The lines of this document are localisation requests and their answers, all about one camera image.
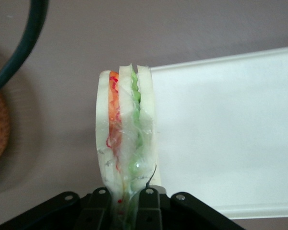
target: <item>plastic wrap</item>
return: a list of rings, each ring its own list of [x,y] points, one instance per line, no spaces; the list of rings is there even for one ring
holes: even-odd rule
[[[137,192],[160,185],[155,102],[148,67],[120,67],[100,74],[96,103],[96,146],[101,176],[113,198],[114,226],[131,229]]]

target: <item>white tray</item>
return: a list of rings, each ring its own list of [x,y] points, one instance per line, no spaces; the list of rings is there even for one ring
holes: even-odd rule
[[[162,185],[288,217],[288,48],[152,68]]]

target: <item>green cable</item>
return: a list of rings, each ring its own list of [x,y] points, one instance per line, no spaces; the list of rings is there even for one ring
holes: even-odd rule
[[[0,71],[0,89],[21,67],[35,46],[43,28],[48,9],[48,0],[31,0],[28,22],[23,37],[11,58]]]

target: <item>black wire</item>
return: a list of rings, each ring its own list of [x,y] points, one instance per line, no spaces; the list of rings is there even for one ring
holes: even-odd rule
[[[31,0],[30,13],[23,37],[11,58],[0,71],[0,89],[17,72],[30,55],[43,28],[48,0]]]

